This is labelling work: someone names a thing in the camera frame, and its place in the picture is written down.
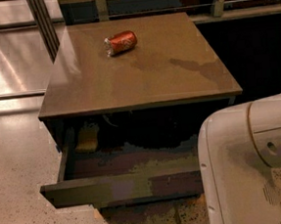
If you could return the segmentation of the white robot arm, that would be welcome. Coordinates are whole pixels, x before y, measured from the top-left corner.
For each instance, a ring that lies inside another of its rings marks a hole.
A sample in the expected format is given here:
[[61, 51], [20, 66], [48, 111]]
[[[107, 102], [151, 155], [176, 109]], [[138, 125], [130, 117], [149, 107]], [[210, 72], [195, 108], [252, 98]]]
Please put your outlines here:
[[211, 224], [281, 224], [281, 94], [211, 114], [198, 144]]

